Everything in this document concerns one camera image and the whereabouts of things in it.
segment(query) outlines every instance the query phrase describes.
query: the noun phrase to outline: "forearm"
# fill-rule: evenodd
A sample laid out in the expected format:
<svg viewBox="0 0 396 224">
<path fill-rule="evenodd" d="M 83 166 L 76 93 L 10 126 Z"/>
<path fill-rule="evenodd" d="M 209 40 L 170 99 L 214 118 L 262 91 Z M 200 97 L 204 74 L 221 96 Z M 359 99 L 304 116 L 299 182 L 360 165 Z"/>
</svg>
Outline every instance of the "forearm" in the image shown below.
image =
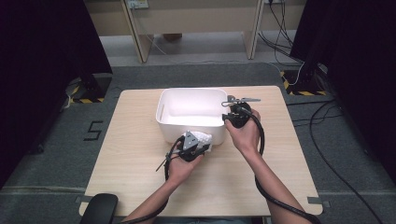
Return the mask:
<svg viewBox="0 0 396 224">
<path fill-rule="evenodd" d="M 177 187 L 178 183 L 172 182 L 170 180 L 166 181 L 123 221 L 144 217 L 157 211 L 166 202 L 166 200 L 169 199 Z M 153 223 L 154 219 L 155 218 L 152 218 L 140 223 Z"/>
<path fill-rule="evenodd" d="M 282 183 L 282 181 L 262 159 L 262 156 L 259 152 L 250 150 L 248 153 L 243 153 L 243 156 L 259 180 L 260 185 L 269 195 L 278 199 L 282 203 L 286 203 L 304 211 L 304 209 Z M 274 203 L 269 201 L 267 201 L 267 203 L 271 212 L 271 216 L 276 221 L 276 223 L 310 223 L 304 218 L 301 218 Z"/>
</svg>

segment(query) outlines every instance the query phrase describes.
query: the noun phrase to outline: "human arm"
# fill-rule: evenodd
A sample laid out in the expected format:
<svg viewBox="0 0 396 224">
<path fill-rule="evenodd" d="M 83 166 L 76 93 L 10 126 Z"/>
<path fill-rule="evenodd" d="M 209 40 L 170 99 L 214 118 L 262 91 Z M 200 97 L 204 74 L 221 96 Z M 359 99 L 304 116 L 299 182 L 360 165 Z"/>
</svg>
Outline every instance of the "human arm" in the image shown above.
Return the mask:
<svg viewBox="0 0 396 224">
<path fill-rule="evenodd" d="M 260 114 L 252 109 L 252 114 L 260 120 Z M 257 150 L 260 140 L 259 129 L 253 119 L 250 119 L 244 127 L 235 129 L 230 121 L 226 120 L 225 125 L 233 139 L 233 144 L 241 152 L 247 161 L 254 175 L 259 180 L 262 188 L 272 197 L 282 203 L 291 205 L 304 211 L 294 196 L 267 165 L 262 155 Z M 268 207 L 275 223 L 310 223 L 308 220 L 295 215 L 294 213 L 279 207 L 267 200 Z"/>
<path fill-rule="evenodd" d="M 157 211 L 168 200 L 177 187 L 190 176 L 202 158 L 203 155 L 198 156 L 193 161 L 187 162 L 173 155 L 169 164 L 169 178 L 122 222 L 144 217 Z M 155 217 L 140 223 L 153 223 L 154 219 Z"/>
</svg>

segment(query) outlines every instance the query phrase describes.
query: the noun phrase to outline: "person's left hand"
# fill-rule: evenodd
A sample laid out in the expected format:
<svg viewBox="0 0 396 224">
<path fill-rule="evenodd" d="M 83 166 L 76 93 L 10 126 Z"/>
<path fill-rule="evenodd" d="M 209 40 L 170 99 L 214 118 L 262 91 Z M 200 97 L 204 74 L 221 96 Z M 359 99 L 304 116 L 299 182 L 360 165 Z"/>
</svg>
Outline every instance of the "person's left hand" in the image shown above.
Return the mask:
<svg viewBox="0 0 396 224">
<path fill-rule="evenodd" d="M 203 157 L 204 155 L 200 155 L 193 161 L 184 161 L 177 154 L 173 154 L 169 164 L 168 181 L 172 181 L 179 186 L 190 176 Z"/>
</svg>

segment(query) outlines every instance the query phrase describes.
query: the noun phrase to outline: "white plastic bin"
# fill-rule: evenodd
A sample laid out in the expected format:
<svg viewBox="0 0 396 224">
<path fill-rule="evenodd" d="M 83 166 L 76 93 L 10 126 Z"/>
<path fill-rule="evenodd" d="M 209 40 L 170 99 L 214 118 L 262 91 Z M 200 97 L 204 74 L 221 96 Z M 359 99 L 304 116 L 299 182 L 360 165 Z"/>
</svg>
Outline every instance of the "white plastic bin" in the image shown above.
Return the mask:
<svg viewBox="0 0 396 224">
<path fill-rule="evenodd" d="M 163 91 L 156 120 L 166 142 L 174 143 L 183 133 L 212 134 L 212 144 L 224 141 L 225 126 L 221 118 L 229 109 L 221 105 L 227 93 L 215 88 L 173 88 Z"/>
</svg>

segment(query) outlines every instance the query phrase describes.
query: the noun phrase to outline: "gray carpet floor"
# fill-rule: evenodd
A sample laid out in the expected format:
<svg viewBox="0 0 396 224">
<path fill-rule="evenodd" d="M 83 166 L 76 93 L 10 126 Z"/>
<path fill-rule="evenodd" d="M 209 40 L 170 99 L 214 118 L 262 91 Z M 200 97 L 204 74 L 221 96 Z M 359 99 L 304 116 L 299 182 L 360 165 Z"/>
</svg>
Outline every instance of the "gray carpet floor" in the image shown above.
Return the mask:
<svg viewBox="0 0 396 224">
<path fill-rule="evenodd" d="M 321 104 L 295 105 L 331 100 L 330 94 L 287 95 L 279 70 L 268 63 L 127 66 L 113 67 L 113 73 L 102 103 L 71 104 L 51 127 L 43 142 L 44 153 L 23 158 L 0 191 L 0 223 L 79 223 L 78 202 L 123 90 L 260 85 L 276 85 L 282 90 L 324 204 L 319 216 L 322 223 L 376 223 L 368 208 L 333 173 L 313 144 L 306 124 Z M 367 156 L 348 120 L 340 115 L 343 110 L 337 103 L 318 113 L 317 118 L 328 117 L 312 129 L 320 151 L 384 223 L 396 223 L 394 183 L 381 164 Z M 100 121 L 93 127 L 101 133 L 96 141 L 84 141 L 96 136 L 88 133 L 92 121 Z"/>
</svg>

